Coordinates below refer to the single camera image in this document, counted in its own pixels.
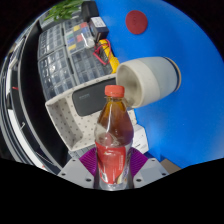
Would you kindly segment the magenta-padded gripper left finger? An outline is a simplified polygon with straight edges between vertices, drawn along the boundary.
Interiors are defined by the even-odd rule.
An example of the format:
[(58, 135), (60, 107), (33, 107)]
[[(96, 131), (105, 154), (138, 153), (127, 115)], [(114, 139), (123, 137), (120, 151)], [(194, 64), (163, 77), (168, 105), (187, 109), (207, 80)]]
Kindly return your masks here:
[(72, 158), (58, 176), (84, 188), (94, 188), (97, 174), (96, 149), (92, 148), (80, 158)]

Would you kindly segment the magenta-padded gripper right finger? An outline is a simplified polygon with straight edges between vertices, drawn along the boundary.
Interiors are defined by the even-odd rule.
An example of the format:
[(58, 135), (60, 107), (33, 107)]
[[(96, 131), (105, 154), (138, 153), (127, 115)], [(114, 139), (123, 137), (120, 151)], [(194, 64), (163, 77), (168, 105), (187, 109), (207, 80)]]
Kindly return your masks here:
[(131, 149), (129, 187), (141, 188), (169, 175), (156, 158), (147, 158), (135, 148)]

